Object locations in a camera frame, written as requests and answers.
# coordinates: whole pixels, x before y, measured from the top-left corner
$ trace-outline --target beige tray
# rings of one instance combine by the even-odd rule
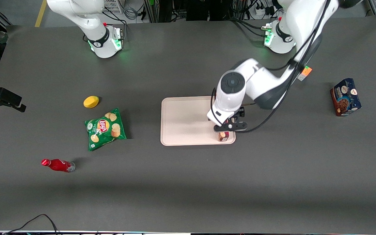
[[[165,98],[162,101],[161,143],[164,146],[231,144],[236,134],[231,131],[227,141],[218,141],[214,123],[207,118],[210,97]]]

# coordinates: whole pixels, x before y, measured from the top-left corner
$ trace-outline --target lay's chip bag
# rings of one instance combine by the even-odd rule
[[[100,119],[85,121],[85,125],[89,136],[89,151],[94,151],[104,144],[108,144],[116,139],[127,139],[118,108],[106,113]]]

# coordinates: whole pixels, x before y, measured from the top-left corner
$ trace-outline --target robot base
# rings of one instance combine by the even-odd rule
[[[109,30],[109,39],[103,44],[102,47],[95,47],[91,45],[91,50],[100,58],[110,58],[120,51],[123,47],[122,31],[119,28],[114,28],[110,25],[106,26]]]
[[[291,38],[291,41],[284,42],[284,40],[276,33],[276,25],[279,21],[274,21],[272,23],[266,24],[266,27],[271,30],[266,30],[265,35],[267,36],[264,45],[269,47],[273,52],[278,54],[285,54],[291,51],[295,46],[294,40]]]

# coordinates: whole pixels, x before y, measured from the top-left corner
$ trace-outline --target coca-cola bottle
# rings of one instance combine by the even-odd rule
[[[72,172],[75,170],[75,164],[73,162],[67,162],[60,159],[43,159],[41,164],[50,167],[54,171]]]

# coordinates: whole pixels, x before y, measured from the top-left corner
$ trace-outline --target box of cookies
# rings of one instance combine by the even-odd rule
[[[336,116],[344,117],[362,108],[355,82],[352,78],[343,79],[330,90]]]

